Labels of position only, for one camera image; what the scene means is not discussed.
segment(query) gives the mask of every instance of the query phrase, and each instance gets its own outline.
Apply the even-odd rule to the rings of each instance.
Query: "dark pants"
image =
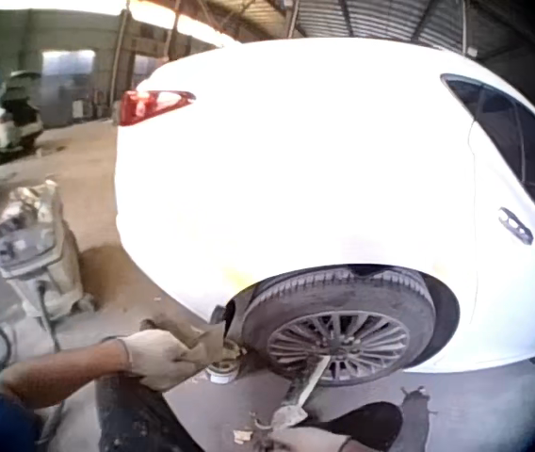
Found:
[[[100,452],[203,452],[161,395],[125,375],[96,380],[96,402],[102,435]],[[376,450],[388,450],[401,429],[399,407],[371,403],[332,421],[305,426],[348,435]]]

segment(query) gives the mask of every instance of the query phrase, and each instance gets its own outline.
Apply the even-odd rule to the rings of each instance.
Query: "glove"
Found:
[[[284,428],[271,432],[255,449],[273,452],[341,452],[349,436],[335,435],[321,428]]]
[[[127,350],[129,371],[142,376],[142,384],[165,392],[219,360],[220,356],[207,352],[205,342],[216,339],[210,333],[201,335],[192,349],[171,332],[162,330],[140,331],[120,340]]]

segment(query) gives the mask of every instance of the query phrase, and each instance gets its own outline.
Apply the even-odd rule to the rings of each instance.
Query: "wheel arch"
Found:
[[[350,268],[351,271],[358,275],[368,275],[370,273],[392,267],[370,264],[348,264],[344,266]],[[269,289],[274,284],[280,283],[295,276],[299,276],[303,273],[337,267],[341,267],[341,265],[317,266],[294,270],[265,278],[264,280],[256,282],[255,284],[243,289],[226,304],[225,310],[223,311],[223,316],[221,317],[221,320],[226,321],[226,328],[229,331],[228,335],[235,339],[240,338],[243,314],[247,311],[253,300],[256,299],[260,293]],[[415,367],[421,363],[424,363],[441,351],[454,336],[454,333],[456,332],[456,329],[460,323],[460,303],[451,289],[434,276],[423,271],[418,272],[425,280],[425,284],[429,289],[430,296],[435,307],[435,330],[426,348],[420,353],[420,355],[418,355],[418,357],[416,357],[416,359],[414,359],[414,361],[408,365],[408,367]]]

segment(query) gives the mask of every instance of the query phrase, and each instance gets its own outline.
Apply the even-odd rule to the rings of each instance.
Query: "workshop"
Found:
[[[535,1],[0,0],[0,450],[451,449],[535,450]]]

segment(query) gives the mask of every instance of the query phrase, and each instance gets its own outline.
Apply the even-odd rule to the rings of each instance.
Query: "alloy wheel rim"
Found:
[[[325,311],[291,320],[267,340],[269,357],[287,372],[310,355],[331,356],[323,382],[352,382],[391,367],[406,351],[410,334],[401,322],[367,311]]]

